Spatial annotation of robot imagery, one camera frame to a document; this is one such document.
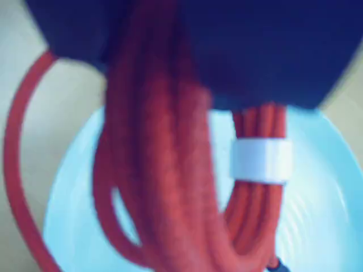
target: blue plastic container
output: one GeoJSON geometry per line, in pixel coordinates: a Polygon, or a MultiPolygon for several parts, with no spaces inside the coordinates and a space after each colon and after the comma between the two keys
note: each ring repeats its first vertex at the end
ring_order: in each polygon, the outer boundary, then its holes
{"type": "MultiPolygon", "coordinates": [[[[103,109],[87,121],[70,146],[54,182],[44,239],[64,272],[142,272],[109,244],[91,194],[94,153],[103,109]]],[[[211,112],[210,127],[221,208],[229,199],[231,114],[211,112]]],[[[288,110],[294,143],[294,175],[287,184],[277,233],[277,252],[291,272],[362,272],[363,175],[348,145],[320,112],[288,110]]],[[[138,241],[122,200],[115,205],[123,229],[138,241]]]]}

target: red cable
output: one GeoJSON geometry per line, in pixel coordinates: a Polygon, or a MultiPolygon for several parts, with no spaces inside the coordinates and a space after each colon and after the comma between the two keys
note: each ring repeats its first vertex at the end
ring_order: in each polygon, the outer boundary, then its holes
{"type": "MultiPolygon", "coordinates": [[[[141,1],[110,67],[94,164],[98,217],[125,258],[157,272],[261,272],[278,262],[275,233],[282,186],[237,181],[224,216],[218,211],[208,140],[210,93],[195,80],[175,11],[173,1],[141,1]],[[141,246],[122,232],[112,188],[120,191],[141,246]]],[[[60,269],[24,199],[19,143],[31,95],[55,60],[46,52],[31,67],[14,97],[4,139],[9,203],[46,272],[60,269]]],[[[268,104],[234,113],[234,122],[238,138],[285,137],[285,107],[268,104]]]]}

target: table surface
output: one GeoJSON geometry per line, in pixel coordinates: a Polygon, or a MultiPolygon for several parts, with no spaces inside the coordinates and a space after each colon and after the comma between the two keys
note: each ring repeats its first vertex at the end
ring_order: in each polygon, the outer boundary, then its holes
{"type": "MultiPolygon", "coordinates": [[[[20,0],[0,0],[0,138],[15,89],[31,63],[45,49],[20,0]]],[[[28,110],[22,139],[22,174],[39,228],[49,189],[67,147],[102,104],[105,81],[95,70],[59,62],[43,80],[28,110]]],[[[322,106],[363,166],[363,52],[358,53],[336,92],[322,106]]],[[[37,272],[7,205],[0,175],[0,271],[37,272]]]]}

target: cable bundle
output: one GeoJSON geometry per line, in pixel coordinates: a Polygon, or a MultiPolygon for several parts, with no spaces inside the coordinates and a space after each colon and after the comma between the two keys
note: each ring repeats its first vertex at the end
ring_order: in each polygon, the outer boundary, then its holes
{"type": "MultiPolygon", "coordinates": [[[[19,229],[43,271],[60,271],[36,229],[20,179],[19,142],[27,104],[56,58],[32,66],[10,109],[4,141],[6,190],[19,229]]],[[[157,272],[262,272],[277,267],[282,186],[236,181],[218,211],[209,143],[210,92],[198,84],[171,0],[143,0],[107,75],[105,124],[94,164],[100,224],[125,258],[157,272]],[[118,188],[141,245],[122,232],[111,201],[118,188]]],[[[284,138],[285,107],[233,113],[238,138],[284,138]]]]}

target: dark blue object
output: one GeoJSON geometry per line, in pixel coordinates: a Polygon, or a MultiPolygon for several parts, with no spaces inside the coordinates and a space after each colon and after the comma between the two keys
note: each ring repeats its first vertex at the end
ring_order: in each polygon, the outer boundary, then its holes
{"type": "MultiPolygon", "coordinates": [[[[26,0],[51,50],[105,70],[133,0],[26,0]]],[[[362,0],[183,0],[201,81],[218,109],[314,108],[363,34],[362,0]]]]}
{"type": "Polygon", "coordinates": [[[269,272],[290,272],[290,270],[278,259],[278,266],[276,268],[267,268],[269,272]]]}

